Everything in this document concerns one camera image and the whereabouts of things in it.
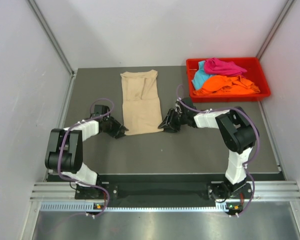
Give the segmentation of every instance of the gray table surface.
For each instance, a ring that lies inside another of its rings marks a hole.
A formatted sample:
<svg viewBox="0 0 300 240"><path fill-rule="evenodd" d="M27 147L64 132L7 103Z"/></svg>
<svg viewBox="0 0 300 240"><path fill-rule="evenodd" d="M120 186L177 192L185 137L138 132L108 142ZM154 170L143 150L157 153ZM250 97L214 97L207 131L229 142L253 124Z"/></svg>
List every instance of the gray table surface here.
<svg viewBox="0 0 300 240"><path fill-rule="evenodd" d="M157 89L162 118L175 105L176 88L185 86L189 95L185 66L80 68L66 115L65 126L89 117L89 108L98 98L109 98L111 114L123 123L123 95L120 73L158 71ZM196 103L198 109L241 106L260 133L260 152L248 169L252 173L277 173L278 167L257 102ZM229 151L219 130L182 126L178 133L157 132L113 139L106 133L83 143L84 162L100 174L224 173Z"/></svg>

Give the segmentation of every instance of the red basket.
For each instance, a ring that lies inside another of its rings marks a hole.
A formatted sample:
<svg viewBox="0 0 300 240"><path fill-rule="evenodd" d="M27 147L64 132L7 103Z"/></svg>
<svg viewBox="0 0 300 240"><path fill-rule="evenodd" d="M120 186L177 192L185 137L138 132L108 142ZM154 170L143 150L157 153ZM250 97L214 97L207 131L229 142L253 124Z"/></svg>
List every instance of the red basket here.
<svg viewBox="0 0 300 240"><path fill-rule="evenodd" d="M265 74L262 70L259 60L256 57L236 57L236 58L219 58L225 62L234 62L236 65L247 70L243 76L259 87L260 93L245 94L245 95L194 95L194 79L196 71L199 69L198 62L207 60L208 58L196 58L186 60L186 74L188 75L189 94L194 103L205 102L254 102L261 101L265 97L271 95Z"/></svg>

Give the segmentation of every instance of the beige garment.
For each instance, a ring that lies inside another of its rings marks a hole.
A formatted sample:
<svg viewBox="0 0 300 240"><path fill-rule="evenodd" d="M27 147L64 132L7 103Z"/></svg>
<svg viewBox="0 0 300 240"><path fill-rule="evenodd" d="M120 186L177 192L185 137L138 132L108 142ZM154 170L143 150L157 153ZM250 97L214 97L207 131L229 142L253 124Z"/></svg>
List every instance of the beige garment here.
<svg viewBox="0 0 300 240"><path fill-rule="evenodd" d="M124 72L121 75L123 121L129 129L125 135L163 131L160 100L157 91L158 72Z"/></svg>

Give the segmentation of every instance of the white side panel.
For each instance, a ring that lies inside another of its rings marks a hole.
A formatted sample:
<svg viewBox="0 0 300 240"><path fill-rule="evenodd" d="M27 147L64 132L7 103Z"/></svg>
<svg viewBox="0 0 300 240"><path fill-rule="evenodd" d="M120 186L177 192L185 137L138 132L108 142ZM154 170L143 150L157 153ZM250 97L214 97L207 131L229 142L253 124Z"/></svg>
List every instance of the white side panel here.
<svg viewBox="0 0 300 240"><path fill-rule="evenodd" d="M74 68L255 56L285 0L36 0Z"/></svg>
<svg viewBox="0 0 300 240"><path fill-rule="evenodd" d="M300 187L300 0L261 60L272 96L264 101L283 167Z"/></svg>
<svg viewBox="0 0 300 240"><path fill-rule="evenodd" d="M21 233L69 74L25 0L0 0L0 240Z"/></svg>

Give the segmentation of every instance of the pink cloth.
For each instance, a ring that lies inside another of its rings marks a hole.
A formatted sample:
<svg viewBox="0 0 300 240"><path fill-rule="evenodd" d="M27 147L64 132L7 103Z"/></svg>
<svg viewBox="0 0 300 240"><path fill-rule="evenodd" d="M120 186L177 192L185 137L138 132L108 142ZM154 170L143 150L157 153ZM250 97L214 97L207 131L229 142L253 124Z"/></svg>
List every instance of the pink cloth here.
<svg viewBox="0 0 300 240"><path fill-rule="evenodd" d="M229 77L247 72L244 68L235 65L233 61L225 62L215 57L205 60L204 71L206 74L217 74Z"/></svg>

